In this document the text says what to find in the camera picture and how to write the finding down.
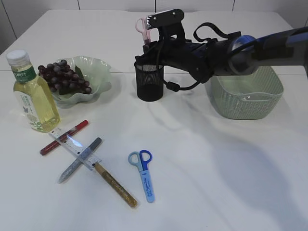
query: glass bowl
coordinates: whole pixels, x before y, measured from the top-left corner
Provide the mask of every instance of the glass bowl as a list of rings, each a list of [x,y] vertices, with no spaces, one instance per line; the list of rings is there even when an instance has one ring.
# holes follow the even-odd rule
[[[53,99],[58,103],[75,104],[78,102],[86,102],[93,99],[97,94],[106,91],[106,85],[110,84],[110,65],[105,63],[101,59],[91,58],[87,56],[76,56],[72,58],[62,58],[67,61],[67,64],[71,66],[72,70],[75,70],[75,66],[78,66],[84,76],[84,79],[90,82],[92,88],[91,94],[83,93],[69,93],[65,95],[59,95],[59,92],[52,94]]]

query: ruler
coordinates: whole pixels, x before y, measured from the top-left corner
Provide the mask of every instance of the ruler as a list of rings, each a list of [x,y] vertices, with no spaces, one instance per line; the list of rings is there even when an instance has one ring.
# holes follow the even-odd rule
[[[61,146],[63,146],[65,149],[67,149],[76,159],[78,159],[80,162],[82,162],[89,170],[93,170],[96,163],[100,163],[102,160],[98,158],[95,155],[90,155],[89,158],[83,159],[80,157],[80,154],[87,148],[82,146],[81,143],[74,140],[70,135],[66,134],[66,139],[63,139],[61,137],[61,140],[59,139],[60,136],[63,136],[65,134],[65,131],[63,131],[60,128],[55,128],[49,133]]]

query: red pen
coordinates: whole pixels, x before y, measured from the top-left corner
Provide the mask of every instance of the red pen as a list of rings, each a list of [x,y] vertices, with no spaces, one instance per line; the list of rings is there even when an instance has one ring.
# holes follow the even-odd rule
[[[60,141],[61,142],[65,141],[67,139],[67,135],[69,136],[75,135],[77,132],[79,132],[81,129],[83,129],[88,124],[89,123],[87,120],[82,121],[80,124],[78,124],[77,126],[73,127],[72,129],[64,133],[62,136],[60,136],[59,137]],[[40,150],[39,153],[41,155],[46,155],[47,153],[51,152],[53,149],[55,149],[58,146],[60,146],[60,144],[57,141],[53,141],[50,144],[48,144],[45,148]]]

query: robotic arm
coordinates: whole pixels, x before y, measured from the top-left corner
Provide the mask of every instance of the robotic arm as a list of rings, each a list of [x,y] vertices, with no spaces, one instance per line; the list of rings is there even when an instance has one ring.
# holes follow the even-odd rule
[[[255,39],[241,32],[224,34],[214,24],[201,24],[194,32],[197,41],[185,38],[182,10],[170,10],[147,17],[147,29],[157,28],[159,40],[143,47],[144,54],[136,56],[139,64],[166,65],[190,73],[196,83],[180,87],[164,82],[173,91],[190,90],[207,82],[213,75],[249,75],[259,66],[302,65],[308,74],[308,27],[293,29]],[[200,27],[208,26],[225,40],[201,39]]]

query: oil bottle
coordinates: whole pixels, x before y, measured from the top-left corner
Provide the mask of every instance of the oil bottle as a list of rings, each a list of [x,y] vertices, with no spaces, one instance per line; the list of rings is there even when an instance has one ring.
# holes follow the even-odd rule
[[[60,117],[47,82],[34,71],[29,55],[24,50],[7,54],[16,82],[14,94],[32,129],[49,132],[60,122]]]

